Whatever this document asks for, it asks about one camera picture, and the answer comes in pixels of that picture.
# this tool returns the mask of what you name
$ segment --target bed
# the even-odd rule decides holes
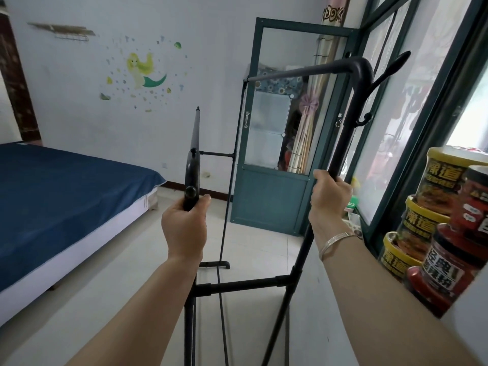
[[[164,182],[143,167],[0,145],[0,326],[156,208]]]

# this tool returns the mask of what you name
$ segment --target silver bracelet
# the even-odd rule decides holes
[[[324,247],[320,250],[319,252],[319,257],[320,257],[320,260],[323,260],[324,259],[324,254],[326,253],[326,251],[336,242],[340,241],[340,240],[343,240],[345,238],[348,238],[349,236],[356,236],[355,233],[353,233],[352,231],[349,231],[349,232],[343,232],[341,234],[338,234],[336,236],[334,236],[332,239],[329,239],[327,240],[326,244],[324,245]]]

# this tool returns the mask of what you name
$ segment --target curtain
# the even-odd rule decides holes
[[[322,14],[322,24],[342,26],[345,10],[349,0],[330,0]],[[314,55],[314,65],[329,63],[334,60],[339,44],[339,38],[321,35],[317,39],[317,50]],[[327,86],[329,74],[312,75],[308,80],[307,92],[300,98],[302,118],[298,125],[293,150],[288,165],[288,172],[304,173],[307,166],[308,153],[312,142],[315,112],[319,108],[319,96]]]

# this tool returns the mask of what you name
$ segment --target black handle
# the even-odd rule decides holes
[[[185,201],[183,209],[190,211],[200,198],[200,107],[195,113],[191,149],[186,158]]]

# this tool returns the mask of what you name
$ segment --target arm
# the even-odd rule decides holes
[[[67,366],[161,364],[203,257],[209,205],[206,195],[185,212],[181,199],[163,213],[167,261]]]
[[[344,181],[314,171],[309,220],[319,250],[350,231],[341,214],[352,194]],[[478,365],[467,349],[400,285],[357,237],[335,243],[324,256],[345,330],[361,366]]]

